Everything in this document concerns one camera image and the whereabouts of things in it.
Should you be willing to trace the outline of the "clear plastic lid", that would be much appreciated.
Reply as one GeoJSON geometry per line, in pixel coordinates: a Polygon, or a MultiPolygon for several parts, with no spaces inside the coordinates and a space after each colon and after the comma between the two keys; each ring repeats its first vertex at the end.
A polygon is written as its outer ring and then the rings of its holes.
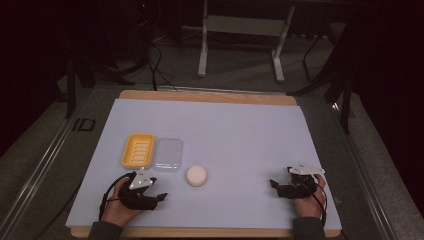
{"type": "Polygon", "coordinates": [[[153,169],[159,173],[176,173],[181,165],[183,142],[177,138],[161,138],[157,141],[153,169]]]}

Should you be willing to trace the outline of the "yellow soap dish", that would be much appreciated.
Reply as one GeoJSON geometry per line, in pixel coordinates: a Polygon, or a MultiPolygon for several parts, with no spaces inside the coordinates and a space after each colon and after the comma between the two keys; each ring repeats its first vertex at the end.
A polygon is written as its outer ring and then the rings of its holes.
{"type": "Polygon", "coordinates": [[[132,133],[128,136],[121,164],[125,168],[148,168],[153,159],[155,136],[149,133],[132,133]]]}

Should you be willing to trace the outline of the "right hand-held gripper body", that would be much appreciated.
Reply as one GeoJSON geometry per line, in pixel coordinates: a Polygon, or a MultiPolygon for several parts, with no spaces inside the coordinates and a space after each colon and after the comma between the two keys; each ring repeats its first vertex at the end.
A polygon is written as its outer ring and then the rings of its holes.
{"type": "Polygon", "coordinates": [[[324,174],[325,170],[321,167],[300,162],[296,166],[290,166],[291,181],[287,185],[281,185],[276,189],[279,197],[287,199],[303,199],[312,196],[317,190],[315,174],[324,174]]]}

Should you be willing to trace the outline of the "person's right hand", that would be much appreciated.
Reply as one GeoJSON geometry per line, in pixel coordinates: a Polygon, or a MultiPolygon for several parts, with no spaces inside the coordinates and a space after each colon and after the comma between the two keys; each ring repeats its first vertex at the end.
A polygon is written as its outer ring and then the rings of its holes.
{"type": "Polygon", "coordinates": [[[295,199],[295,209],[300,217],[315,217],[321,219],[324,216],[327,197],[324,192],[326,185],[321,175],[315,174],[318,181],[318,187],[313,196],[295,199]]]}

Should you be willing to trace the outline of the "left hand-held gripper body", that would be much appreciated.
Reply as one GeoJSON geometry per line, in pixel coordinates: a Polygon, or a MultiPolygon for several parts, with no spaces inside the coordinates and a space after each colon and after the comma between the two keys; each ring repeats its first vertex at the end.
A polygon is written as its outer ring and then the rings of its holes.
{"type": "Polygon", "coordinates": [[[145,196],[144,192],[151,186],[152,176],[140,169],[134,171],[119,191],[119,200],[122,204],[132,210],[154,210],[157,207],[156,197],[145,196]]]}

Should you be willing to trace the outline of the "white metal stand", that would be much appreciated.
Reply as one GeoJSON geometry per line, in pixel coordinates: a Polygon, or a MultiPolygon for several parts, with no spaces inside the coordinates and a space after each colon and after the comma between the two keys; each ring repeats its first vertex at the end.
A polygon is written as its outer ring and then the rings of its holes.
{"type": "Polygon", "coordinates": [[[199,77],[205,77],[207,72],[208,33],[219,32],[278,37],[277,45],[271,50],[271,58],[276,81],[285,81],[281,52],[288,37],[288,31],[296,9],[294,5],[288,7],[283,20],[210,15],[208,6],[209,1],[203,0],[202,43],[197,72],[199,77]]]}

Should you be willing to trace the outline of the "person's left hand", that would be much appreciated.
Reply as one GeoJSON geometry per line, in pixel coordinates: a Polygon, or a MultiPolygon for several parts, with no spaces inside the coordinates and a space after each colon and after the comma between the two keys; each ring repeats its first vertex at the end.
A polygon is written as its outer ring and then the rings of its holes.
{"type": "Polygon", "coordinates": [[[124,228],[133,218],[142,213],[142,210],[132,210],[125,207],[118,199],[119,191],[128,181],[128,178],[124,178],[114,186],[113,193],[106,202],[105,210],[100,218],[101,221],[109,222],[124,228]]]}

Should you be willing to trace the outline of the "black metal stand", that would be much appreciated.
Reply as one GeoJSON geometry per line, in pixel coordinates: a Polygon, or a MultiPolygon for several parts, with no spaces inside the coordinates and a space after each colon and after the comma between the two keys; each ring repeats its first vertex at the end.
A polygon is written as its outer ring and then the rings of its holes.
{"type": "Polygon", "coordinates": [[[334,45],[334,48],[330,53],[330,56],[324,64],[323,68],[315,75],[309,85],[299,90],[289,92],[288,96],[302,96],[325,84],[329,84],[329,88],[324,94],[324,100],[327,103],[335,105],[338,99],[342,98],[342,104],[340,108],[340,124],[345,133],[349,134],[350,131],[348,127],[348,118],[353,80],[345,70],[339,70],[331,63],[334,51],[337,48],[337,44],[342,35],[342,30],[340,30],[339,32],[337,32],[336,30],[329,31],[328,38],[334,45]]]}
{"type": "Polygon", "coordinates": [[[83,87],[93,88],[96,83],[93,72],[97,72],[118,84],[134,85],[134,82],[125,80],[123,75],[139,69],[141,69],[140,65],[134,65],[123,70],[111,70],[86,56],[74,55],[69,57],[66,66],[66,92],[62,96],[62,99],[67,103],[65,118],[69,119],[76,109],[76,79],[80,80],[83,87]]]}

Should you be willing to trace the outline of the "metal floor rail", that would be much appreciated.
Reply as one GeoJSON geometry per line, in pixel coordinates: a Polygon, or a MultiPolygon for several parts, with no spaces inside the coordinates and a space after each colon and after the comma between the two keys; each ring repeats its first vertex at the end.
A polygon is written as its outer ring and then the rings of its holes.
{"type": "Polygon", "coordinates": [[[348,188],[337,185],[334,194],[343,234],[350,240],[396,240],[391,224],[391,184],[398,183],[397,170],[363,106],[353,102],[348,134],[340,132],[347,154],[343,175],[353,181],[348,188]]]}
{"type": "Polygon", "coordinates": [[[13,202],[0,216],[0,240],[11,239],[91,94],[92,89],[81,91],[69,117],[65,103],[52,104],[4,155],[0,164],[0,203],[11,198],[13,202]]]}

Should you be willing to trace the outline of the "round white soap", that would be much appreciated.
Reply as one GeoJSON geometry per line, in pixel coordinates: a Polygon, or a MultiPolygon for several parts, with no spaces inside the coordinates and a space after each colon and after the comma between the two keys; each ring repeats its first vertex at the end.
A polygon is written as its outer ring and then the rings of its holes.
{"type": "Polygon", "coordinates": [[[186,180],[192,187],[201,187],[207,181],[207,171],[199,165],[191,166],[186,172],[186,180]]]}

